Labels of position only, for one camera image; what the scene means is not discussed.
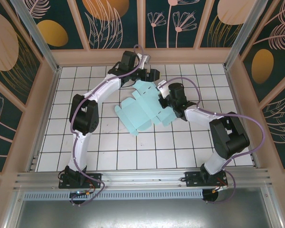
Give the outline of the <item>teal paper box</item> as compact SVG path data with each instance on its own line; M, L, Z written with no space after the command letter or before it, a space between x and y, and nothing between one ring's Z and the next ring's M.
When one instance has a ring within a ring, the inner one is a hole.
M155 83L137 81L133 87L133 96L114 108L130 134L137 136L139 131L146 131L153 124L168 126L177 118L172 108L162 108L159 102L161 93Z

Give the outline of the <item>grey metal sheet panel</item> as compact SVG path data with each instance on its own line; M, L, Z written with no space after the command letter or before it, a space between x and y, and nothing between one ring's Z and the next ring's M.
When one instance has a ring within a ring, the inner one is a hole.
M82 207L67 200L28 200L18 192L4 228L285 228L269 187L226 190L224 203L201 199L102 199Z

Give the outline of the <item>long aluminium base rail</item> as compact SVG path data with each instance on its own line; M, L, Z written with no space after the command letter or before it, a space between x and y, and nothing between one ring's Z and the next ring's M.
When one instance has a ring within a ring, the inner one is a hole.
M99 171L106 190L168 190L184 189L186 184L180 179L187 171L199 171L199 168L150 169ZM255 167L227 167L235 178L236 187L251 188L270 186L267 169ZM58 190L58 172L21 172L16 176L13 190L50 191Z

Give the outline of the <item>aluminium frame post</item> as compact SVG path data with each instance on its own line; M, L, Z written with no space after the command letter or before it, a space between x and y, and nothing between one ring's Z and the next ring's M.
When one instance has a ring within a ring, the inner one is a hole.
M22 19L28 31L32 35L32 38L35 40L38 48L42 52L44 58L49 63L51 69L57 72L59 70L59 65L54 59L47 43L43 39L39 29L37 28L35 21L33 20L29 11L27 10L25 3L22 0L10 0L10 2L13 5L15 11L19 14L20 18Z
M256 26L259 18L263 12L266 12L265 8L269 0L256 0L252 9L250 10L248 17L245 19L243 26L241 27L239 34L237 35L235 42L233 43L231 50L223 64L224 70L228 71L235 59L237 58L240 50L245 44L246 40L252 33L252 30Z

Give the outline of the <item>short aluminium side rail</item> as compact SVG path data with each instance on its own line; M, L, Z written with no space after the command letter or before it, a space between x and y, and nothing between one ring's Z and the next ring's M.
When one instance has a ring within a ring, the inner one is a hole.
M254 153L251 153L251 159L252 159L252 162L254 164L254 166L257 168L257 169L260 169L262 168L261 164L260 164L260 161L258 159L258 156L257 156L257 153L254 152Z
M38 168L38 161L39 161L39 156L35 155L32 158L31 164L29 165L28 172L35 172Z

